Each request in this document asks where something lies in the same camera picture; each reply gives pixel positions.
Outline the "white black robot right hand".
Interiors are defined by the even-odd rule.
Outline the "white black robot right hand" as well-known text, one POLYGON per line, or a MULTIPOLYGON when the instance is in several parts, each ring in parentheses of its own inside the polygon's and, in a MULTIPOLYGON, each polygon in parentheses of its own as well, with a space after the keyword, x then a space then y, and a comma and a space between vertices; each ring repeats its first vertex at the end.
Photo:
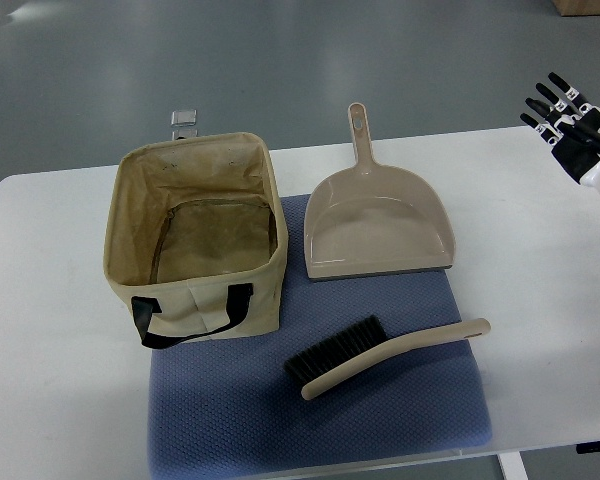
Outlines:
POLYGON ((600 106, 557 73, 549 73, 548 80, 550 85, 536 84, 541 97, 525 100, 531 111, 520 119, 573 181, 600 195, 600 106))

